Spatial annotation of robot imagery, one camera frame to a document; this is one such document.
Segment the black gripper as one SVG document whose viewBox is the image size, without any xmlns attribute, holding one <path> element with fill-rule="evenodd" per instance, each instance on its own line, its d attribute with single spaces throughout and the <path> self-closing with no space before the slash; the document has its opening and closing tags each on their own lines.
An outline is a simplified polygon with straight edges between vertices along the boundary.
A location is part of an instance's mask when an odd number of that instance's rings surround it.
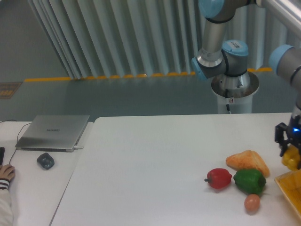
<svg viewBox="0 0 301 226">
<path fill-rule="evenodd" d="M 279 144 L 280 157 L 283 157 L 289 145 L 301 146 L 301 116 L 290 118 L 289 125 L 281 122 L 275 127 L 275 142 Z"/>
</svg>

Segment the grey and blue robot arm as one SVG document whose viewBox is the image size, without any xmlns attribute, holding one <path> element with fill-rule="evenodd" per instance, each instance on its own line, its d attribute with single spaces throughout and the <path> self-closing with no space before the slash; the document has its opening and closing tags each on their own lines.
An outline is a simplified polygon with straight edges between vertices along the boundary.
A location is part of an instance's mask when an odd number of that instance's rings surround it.
<svg viewBox="0 0 301 226">
<path fill-rule="evenodd" d="M 231 104 L 252 97 L 259 87 L 258 78 L 247 72 L 247 44 L 223 40 L 227 23 L 236 10 L 251 4 L 266 8 L 301 39 L 300 0 L 198 0 L 206 22 L 202 47 L 191 64 L 200 79 L 215 77 L 211 87 L 222 98 L 219 103 L 222 113 L 231 114 Z M 269 57 L 269 65 L 298 92 L 289 124 L 282 122 L 275 127 L 275 142 L 279 144 L 281 157 L 288 151 L 289 144 L 297 148 L 301 156 L 301 48 L 287 44 L 277 47 Z"/>
</svg>

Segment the person's right hand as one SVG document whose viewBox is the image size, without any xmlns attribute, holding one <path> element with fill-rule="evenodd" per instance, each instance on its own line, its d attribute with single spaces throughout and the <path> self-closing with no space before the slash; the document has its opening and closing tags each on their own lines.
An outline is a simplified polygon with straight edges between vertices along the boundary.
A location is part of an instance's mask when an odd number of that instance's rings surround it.
<svg viewBox="0 0 301 226">
<path fill-rule="evenodd" d="M 0 166 L 0 178 L 10 182 L 15 177 L 15 167 L 7 164 Z"/>
</svg>

